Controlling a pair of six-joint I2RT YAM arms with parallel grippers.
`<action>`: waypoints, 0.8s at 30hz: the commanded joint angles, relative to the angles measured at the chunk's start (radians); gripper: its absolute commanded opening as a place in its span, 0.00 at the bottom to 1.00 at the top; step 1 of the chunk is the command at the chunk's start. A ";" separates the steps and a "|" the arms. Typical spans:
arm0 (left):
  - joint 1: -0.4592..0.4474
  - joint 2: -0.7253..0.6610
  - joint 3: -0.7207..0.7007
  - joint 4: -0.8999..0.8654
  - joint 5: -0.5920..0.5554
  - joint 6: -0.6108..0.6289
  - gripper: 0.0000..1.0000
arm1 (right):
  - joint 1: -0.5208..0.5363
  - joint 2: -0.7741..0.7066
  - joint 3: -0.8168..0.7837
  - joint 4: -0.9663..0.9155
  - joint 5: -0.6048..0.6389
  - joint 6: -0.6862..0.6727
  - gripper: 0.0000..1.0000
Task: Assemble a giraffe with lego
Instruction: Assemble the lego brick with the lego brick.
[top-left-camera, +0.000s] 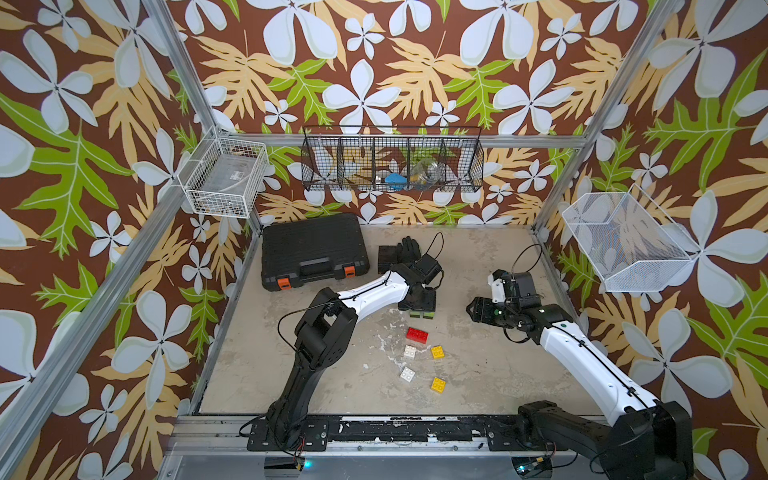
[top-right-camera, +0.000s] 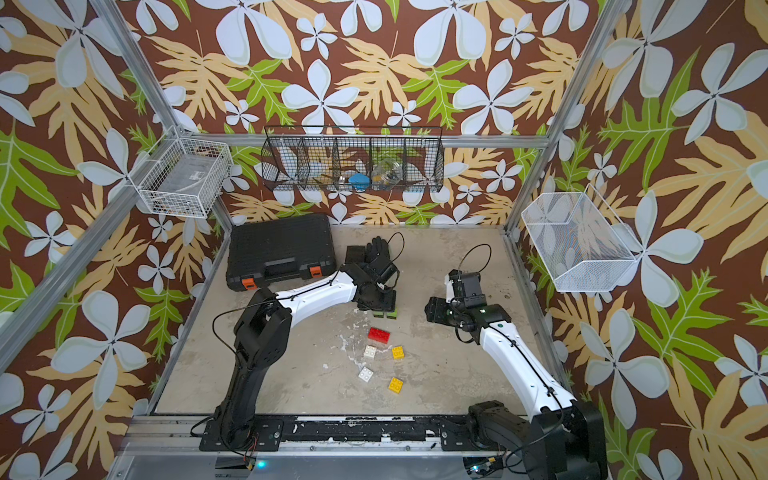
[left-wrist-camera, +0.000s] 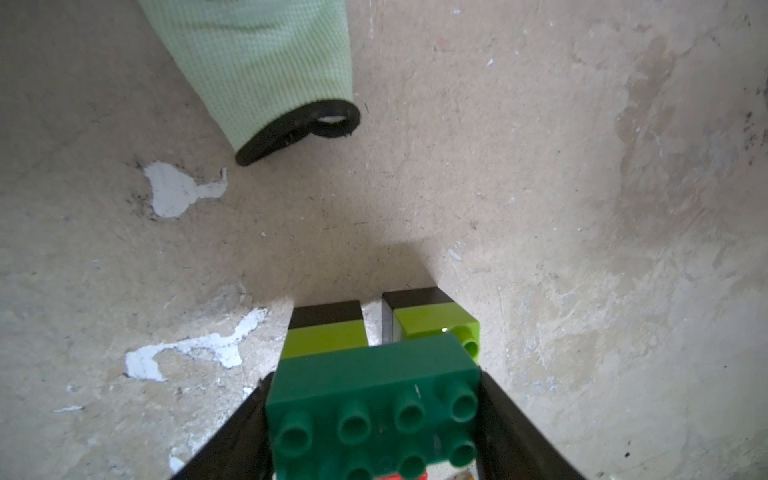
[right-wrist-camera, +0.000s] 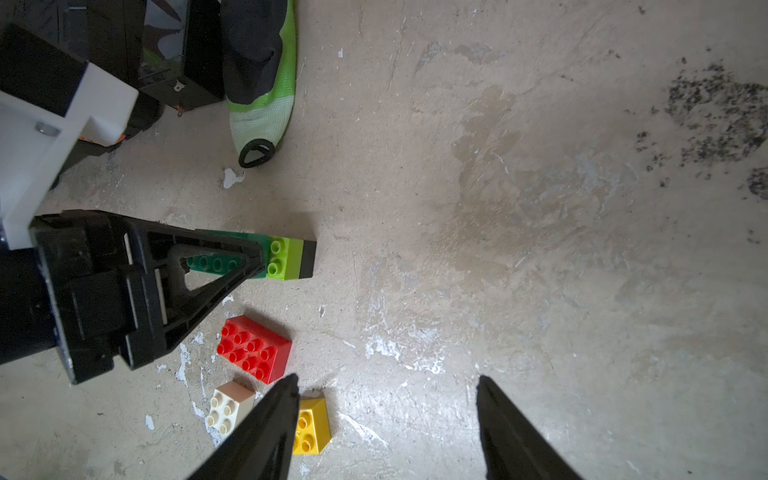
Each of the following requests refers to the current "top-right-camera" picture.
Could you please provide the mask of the dark green 2x4 lego brick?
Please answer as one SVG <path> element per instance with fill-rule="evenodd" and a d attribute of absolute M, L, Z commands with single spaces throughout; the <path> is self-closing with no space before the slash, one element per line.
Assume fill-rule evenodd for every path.
<path fill-rule="evenodd" d="M 393 309 L 389 311 L 373 311 L 373 316 L 375 318 L 389 318 L 389 319 L 396 319 L 398 315 L 398 310 Z"/>

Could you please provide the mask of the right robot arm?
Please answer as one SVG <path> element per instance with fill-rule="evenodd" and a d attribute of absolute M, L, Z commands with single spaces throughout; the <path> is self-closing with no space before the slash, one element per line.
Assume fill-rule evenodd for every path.
<path fill-rule="evenodd" d="M 577 400 L 535 357 L 511 316 L 489 304 L 478 272 L 454 269 L 446 276 L 445 298 L 432 297 L 427 321 L 467 332 L 497 364 L 521 400 L 526 415 L 498 401 L 468 409 L 470 437 L 478 445 L 499 446 L 522 461 L 512 471 L 530 479 L 605 479 L 608 462 L 599 409 Z"/>

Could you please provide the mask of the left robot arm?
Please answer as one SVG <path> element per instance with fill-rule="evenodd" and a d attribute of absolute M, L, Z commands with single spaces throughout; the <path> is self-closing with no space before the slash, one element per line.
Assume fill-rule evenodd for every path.
<path fill-rule="evenodd" d="M 286 352 L 291 329 L 341 304 L 393 312 L 396 291 L 387 282 L 398 273 L 392 261 L 347 263 L 327 279 L 292 290 L 257 291 L 235 325 L 233 373 L 205 437 L 233 449 L 243 448 L 253 436 L 256 401 L 266 373 Z"/>

